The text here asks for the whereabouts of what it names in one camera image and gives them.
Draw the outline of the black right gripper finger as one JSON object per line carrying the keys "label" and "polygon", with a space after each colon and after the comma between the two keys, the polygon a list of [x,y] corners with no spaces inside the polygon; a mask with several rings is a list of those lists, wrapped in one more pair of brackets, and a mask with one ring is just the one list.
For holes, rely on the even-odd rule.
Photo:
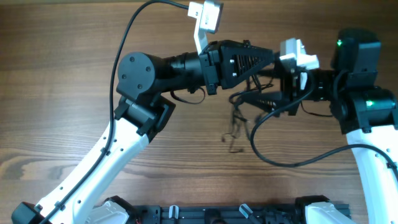
{"label": "black right gripper finger", "polygon": [[270,113],[284,104],[284,94],[281,91],[259,92],[251,91],[242,94],[238,98],[238,106],[245,103],[255,106],[267,113]]}
{"label": "black right gripper finger", "polygon": [[274,69],[260,70],[256,74],[261,77],[270,77],[270,78],[277,77],[277,74]]}

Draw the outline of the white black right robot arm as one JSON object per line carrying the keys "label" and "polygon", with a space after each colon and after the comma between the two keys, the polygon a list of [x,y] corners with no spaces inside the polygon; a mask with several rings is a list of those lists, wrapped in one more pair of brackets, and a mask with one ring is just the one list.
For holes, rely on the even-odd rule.
{"label": "white black right robot arm", "polygon": [[302,42],[280,43],[272,70],[280,90],[245,92],[240,100],[266,112],[295,115],[303,101],[329,101],[358,166],[371,223],[397,222],[397,98],[375,84],[381,41],[370,30],[339,31],[330,70]]}

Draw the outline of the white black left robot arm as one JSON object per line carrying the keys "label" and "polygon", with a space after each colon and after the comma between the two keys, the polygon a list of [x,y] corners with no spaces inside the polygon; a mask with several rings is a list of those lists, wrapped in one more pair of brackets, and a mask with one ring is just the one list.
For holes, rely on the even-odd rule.
{"label": "white black left robot arm", "polygon": [[175,105],[165,92],[233,88],[273,62],[272,50],[248,41],[216,41],[201,52],[160,58],[142,52],[119,63],[120,100],[111,121],[70,175],[39,202],[20,203],[13,223],[84,223],[97,200],[124,166],[164,129]]}

